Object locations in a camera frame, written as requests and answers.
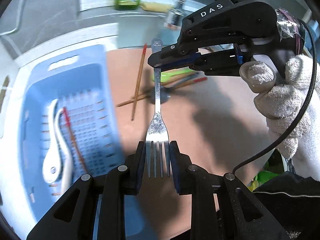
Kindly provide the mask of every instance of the chopstick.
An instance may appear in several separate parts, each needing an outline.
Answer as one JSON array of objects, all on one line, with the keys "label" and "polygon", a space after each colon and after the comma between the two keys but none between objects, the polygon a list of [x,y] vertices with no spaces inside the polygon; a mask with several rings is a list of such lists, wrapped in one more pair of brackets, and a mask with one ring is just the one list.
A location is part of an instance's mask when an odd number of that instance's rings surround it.
[{"label": "chopstick", "polygon": [[68,131],[69,131],[69,135],[70,135],[73,147],[76,149],[79,161],[80,161],[81,165],[83,166],[83,169],[84,169],[85,173],[88,173],[88,169],[87,169],[87,167],[86,167],[86,165],[84,163],[84,159],[83,159],[82,154],[81,154],[81,152],[80,152],[80,150],[78,148],[78,144],[76,142],[76,138],[75,138],[75,136],[73,134],[73,131],[72,131],[72,128],[71,128],[70,117],[68,115],[67,108],[64,107],[62,112],[63,112],[63,115],[64,115],[64,119],[66,121],[66,125],[68,127]]},{"label": "chopstick", "polygon": [[[194,80],[189,80],[189,81],[186,81],[183,84],[180,84],[179,86],[175,87],[174,90],[177,89],[177,88],[182,88],[182,87],[186,87],[186,86],[198,83],[198,82],[202,82],[202,81],[205,81],[207,79],[208,79],[207,77],[202,77],[202,78],[197,78],[197,79],[194,79]],[[143,99],[145,99],[147,97],[149,97],[148,94],[146,94],[146,93],[145,94],[141,94],[141,95],[138,96],[137,101],[143,100]],[[116,105],[116,107],[125,106],[125,105],[131,104],[133,102],[134,102],[134,99],[130,99],[128,101],[125,101],[123,103],[120,103],[120,104]]]},{"label": "chopstick", "polygon": [[[169,85],[169,84],[174,83],[176,81],[179,81],[180,79],[183,79],[185,77],[192,76],[192,75],[193,75],[193,73],[191,73],[191,74],[179,74],[179,75],[176,75],[176,76],[172,77],[167,82],[161,82],[160,85],[161,86],[166,86],[166,85]],[[153,89],[154,89],[154,87],[151,87],[151,88],[147,89],[146,91],[142,92],[141,94],[139,94],[138,96],[142,96],[144,94],[148,94]]]},{"label": "chopstick", "polygon": [[138,93],[139,93],[139,89],[140,89],[142,69],[143,69],[144,59],[145,59],[145,56],[146,56],[146,51],[147,51],[147,44],[144,44],[142,55],[141,55],[141,60],[140,60],[140,66],[139,66],[139,72],[138,72],[138,77],[137,77],[136,89],[135,89],[135,92],[134,92],[134,101],[133,101],[133,107],[132,107],[131,121],[134,120],[134,114],[136,113]]}]

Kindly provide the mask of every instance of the white spoon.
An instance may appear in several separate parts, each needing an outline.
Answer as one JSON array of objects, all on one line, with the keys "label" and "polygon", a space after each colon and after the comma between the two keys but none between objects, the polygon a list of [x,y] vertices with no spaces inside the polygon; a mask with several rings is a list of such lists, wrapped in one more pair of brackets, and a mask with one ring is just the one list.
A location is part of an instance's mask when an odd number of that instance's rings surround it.
[{"label": "white spoon", "polygon": [[61,173],[61,158],[58,149],[57,139],[54,133],[54,110],[57,105],[58,99],[55,99],[50,104],[48,111],[48,123],[50,133],[50,147],[44,158],[42,165],[42,175],[44,181],[48,184],[55,182]]}]

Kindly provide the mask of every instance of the faucet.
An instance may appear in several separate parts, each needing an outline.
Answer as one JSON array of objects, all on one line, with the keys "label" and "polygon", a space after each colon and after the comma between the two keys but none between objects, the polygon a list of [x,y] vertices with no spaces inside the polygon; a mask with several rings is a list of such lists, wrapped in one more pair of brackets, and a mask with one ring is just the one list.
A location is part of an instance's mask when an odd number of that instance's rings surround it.
[{"label": "faucet", "polygon": [[174,31],[181,29],[181,20],[185,17],[182,6],[185,2],[186,0],[179,0],[174,8],[168,10],[164,27]]}]

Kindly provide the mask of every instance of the black cable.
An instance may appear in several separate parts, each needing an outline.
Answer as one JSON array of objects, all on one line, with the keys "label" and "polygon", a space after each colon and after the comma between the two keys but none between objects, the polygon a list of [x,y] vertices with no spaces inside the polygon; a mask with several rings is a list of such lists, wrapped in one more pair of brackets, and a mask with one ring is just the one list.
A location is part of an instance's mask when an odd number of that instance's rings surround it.
[{"label": "black cable", "polygon": [[305,112],[306,112],[306,110],[307,110],[307,108],[309,106],[309,103],[310,103],[311,97],[312,97],[312,93],[313,93],[313,90],[314,90],[315,85],[316,85],[317,52],[316,52],[315,40],[313,39],[312,33],[311,33],[308,25],[304,21],[302,21],[300,19],[299,19],[299,22],[300,22],[300,24],[302,24],[305,27],[305,29],[309,33],[309,36],[310,36],[310,39],[311,39],[312,51],[313,51],[312,76],[311,76],[310,86],[309,86],[309,90],[308,90],[306,99],[304,100],[304,103],[303,103],[299,113],[297,114],[296,118],[293,120],[293,122],[290,124],[290,126],[287,128],[287,130],[285,130],[284,133],[282,135],[280,135],[280,137],[277,140],[275,140],[272,144],[270,144],[267,148],[265,148],[264,150],[262,150],[261,152],[259,152],[255,156],[252,156],[251,158],[245,160],[244,162],[241,162],[236,167],[234,167],[233,170],[232,170],[233,174],[235,174],[236,170],[238,170],[242,166],[245,166],[248,163],[253,162],[256,159],[262,157],[263,155],[265,155],[268,152],[270,152],[272,149],[276,148],[280,143],[282,143],[283,140],[286,139],[287,136],[294,130],[294,128],[296,128],[296,126],[300,122],[301,118],[303,117],[303,115],[305,114]]}]

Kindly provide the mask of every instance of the screw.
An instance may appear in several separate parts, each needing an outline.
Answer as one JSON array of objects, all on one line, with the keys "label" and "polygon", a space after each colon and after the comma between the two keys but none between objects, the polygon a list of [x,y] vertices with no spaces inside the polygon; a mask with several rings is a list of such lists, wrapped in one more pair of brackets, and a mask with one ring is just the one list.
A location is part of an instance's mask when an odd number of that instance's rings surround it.
[{"label": "screw", "polygon": [[81,179],[83,180],[83,181],[87,181],[87,180],[89,180],[90,179],[90,174],[83,174],[82,176],[81,176]]},{"label": "screw", "polygon": [[126,171],[127,169],[128,169],[128,167],[125,165],[121,165],[118,167],[118,171]]},{"label": "screw", "polygon": [[195,164],[191,164],[191,165],[189,165],[188,169],[189,169],[190,171],[196,171],[196,170],[198,169],[198,166],[195,165]]},{"label": "screw", "polygon": [[232,173],[227,173],[225,176],[226,176],[226,179],[228,179],[228,180],[234,180],[235,179],[235,176]]}]

